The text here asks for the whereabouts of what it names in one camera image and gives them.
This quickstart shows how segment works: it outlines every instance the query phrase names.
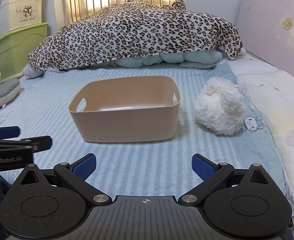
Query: pink headboard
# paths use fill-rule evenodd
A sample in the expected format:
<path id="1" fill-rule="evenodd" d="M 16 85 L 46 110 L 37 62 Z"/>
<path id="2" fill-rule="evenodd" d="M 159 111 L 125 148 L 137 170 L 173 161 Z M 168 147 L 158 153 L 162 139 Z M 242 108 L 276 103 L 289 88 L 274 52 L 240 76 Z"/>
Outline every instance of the pink headboard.
<path id="1" fill-rule="evenodd" d="M 294 77 L 294 0 L 243 0 L 237 28 L 246 50 Z"/>

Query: green storage bin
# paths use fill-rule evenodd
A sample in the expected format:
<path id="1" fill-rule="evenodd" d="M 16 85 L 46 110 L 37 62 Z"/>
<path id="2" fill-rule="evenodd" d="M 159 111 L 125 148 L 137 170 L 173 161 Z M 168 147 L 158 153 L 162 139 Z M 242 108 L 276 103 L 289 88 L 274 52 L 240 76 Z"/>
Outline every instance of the green storage bin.
<path id="1" fill-rule="evenodd" d="M 27 65 L 27 55 L 47 37 L 48 23 L 39 23 L 3 34 L 0 37 L 1 79 L 22 72 Z"/>

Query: metal screw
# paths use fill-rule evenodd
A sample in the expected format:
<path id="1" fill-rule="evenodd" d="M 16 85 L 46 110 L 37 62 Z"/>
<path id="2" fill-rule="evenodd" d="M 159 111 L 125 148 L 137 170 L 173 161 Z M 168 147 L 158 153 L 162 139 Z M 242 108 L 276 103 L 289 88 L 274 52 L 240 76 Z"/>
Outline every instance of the metal screw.
<path id="1" fill-rule="evenodd" d="M 106 202 L 108 199 L 109 199 L 109 197 L 105 194 L 99 194 L 99 195 L 95 195 L 93 197 L 93 200 L 98 203 Z"/>
<path id="2" fill-rule="evenodd" d="M 187 203 L 192 203 L 197 200 L 197 197 L 194 195 L 184 195 L 182 196 L 182 201 L 187 202 Z"/>

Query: white fluffy plush toy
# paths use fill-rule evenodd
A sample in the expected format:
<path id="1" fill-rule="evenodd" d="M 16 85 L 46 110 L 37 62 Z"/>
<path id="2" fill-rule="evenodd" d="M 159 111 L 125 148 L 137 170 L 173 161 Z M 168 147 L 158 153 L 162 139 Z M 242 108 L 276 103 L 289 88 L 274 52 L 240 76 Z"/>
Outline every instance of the white fluffy plush toy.
<path id="1" fill-rule="evenodd" d="M 196 119 L 217 134 L 232 135 L 241 129 L 245 118 L 243 95 L 239 86 L 225 78 L 214 77 L 197 96 Z"/>

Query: light blue quilt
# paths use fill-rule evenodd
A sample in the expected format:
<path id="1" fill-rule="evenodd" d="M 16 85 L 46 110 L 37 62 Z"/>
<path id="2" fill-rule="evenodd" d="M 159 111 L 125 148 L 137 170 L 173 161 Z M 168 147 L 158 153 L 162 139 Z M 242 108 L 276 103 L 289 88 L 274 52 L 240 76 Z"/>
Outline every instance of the light blue quilt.
<path id="1" fill-rule="evenodd" d="M 177 83 L 182 103 L 176 136 L 167 141 L 129 144 L 84 142 L 68 105 L 87 83 L 114 77 L 166 75 Z M 50 135 L 53 146 L 35 154 L 41 169 L 53 168 L 59 162 L 72 163 L 87 153 L 97 157 L 97 169 L 87 182 L 116 195 L 175 195 L 176 198 L 201 182 L 191 169 L 191 157 L 200 153 L 215 163 L 228 162 L 235 168 L 247 169 L 261 163 L 282 192 L 287 189 L 281 159 L 260 112 L 246 100 L 246 116 L 256 124 L 244 127 L 234 136 L 217 136 L 195 122 L 193 102 L 206 81 L 223 77 L 237 82 L 227 63 L 215 69 L 180 68 L 158 64 L 146 68 L 72 70 L 65 73 L 48 71 L 43 77 L 22 78 L 21 94 L 6 108 L 0 109 L 0 126 L 18 125 L 20 138 Z M 2 172 L 13 183 L 20 170 Z"/>

